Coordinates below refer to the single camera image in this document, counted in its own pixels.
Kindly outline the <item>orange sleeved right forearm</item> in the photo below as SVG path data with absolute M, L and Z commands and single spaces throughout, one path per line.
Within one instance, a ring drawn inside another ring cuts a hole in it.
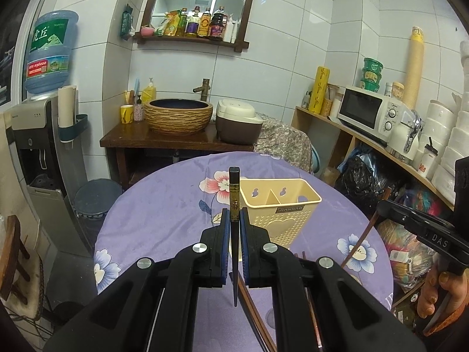
M 452 323 L 455 323 L 463 315 L 463 313 L 465 313 L 467 306 L 468 302 L 465 301 L 454 311 L 454 313 L 451 313 L 451 315 L 449 315 L 444 320 L 438 320 L 427 331 L 423 331 L 423 335 L 428 337 L 431 334 L 442 331 L 444 328 L 450 326 Z

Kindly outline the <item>right hand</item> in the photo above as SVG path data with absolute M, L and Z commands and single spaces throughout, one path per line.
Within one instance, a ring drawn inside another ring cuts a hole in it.
M 468 270 L 462 275 L 448 271 L 439 271 L 434 265 L 425 278 L 421 295 L 417 302 L 417 314 L 425 319 L 436 311 L 436 303 L 440 298 L 450 295 L 449 302 L 440 319 L 446 319 L 456 312 L 468 300 Z

